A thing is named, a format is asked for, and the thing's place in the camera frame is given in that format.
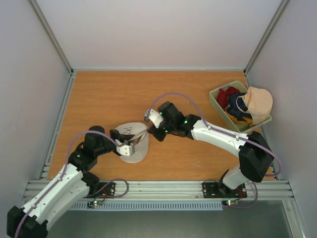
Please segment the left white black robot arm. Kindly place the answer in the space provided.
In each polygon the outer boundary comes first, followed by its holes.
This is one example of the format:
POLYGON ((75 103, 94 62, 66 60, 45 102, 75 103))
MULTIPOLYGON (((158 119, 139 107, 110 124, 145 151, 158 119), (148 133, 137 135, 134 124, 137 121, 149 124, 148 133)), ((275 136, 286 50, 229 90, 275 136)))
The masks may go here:
POLYGON ((57 220, 76 202, 95 197, 102 190, 100 179, 90 172, 98 157, 107 153, 131 156, 135 153, 134 135, 113 129, 105 134, 93 126, 73 137, 84 136, 74 151, 67 150, 66 161, 58 174, 33 199, 7 214, 6 232, 11 238, 45 238, 57 220))

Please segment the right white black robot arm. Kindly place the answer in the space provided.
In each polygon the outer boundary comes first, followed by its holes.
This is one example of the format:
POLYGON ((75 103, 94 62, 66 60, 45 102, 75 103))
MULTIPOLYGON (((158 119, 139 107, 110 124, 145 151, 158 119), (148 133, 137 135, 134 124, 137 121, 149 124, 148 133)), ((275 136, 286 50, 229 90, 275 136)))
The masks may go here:
POLYGON ((261 182, 273 162, 271 149, 260 133, 238 134, 205 122, 202 117, 185 116, 171 102, 163 103, 157 110, 148 109, 144 120, 152 123, 148 132, 158 141, 172 134, 206 142, 236 156, 239 165, 227 170, 215 186, 223 198, 249 181, 261 182))

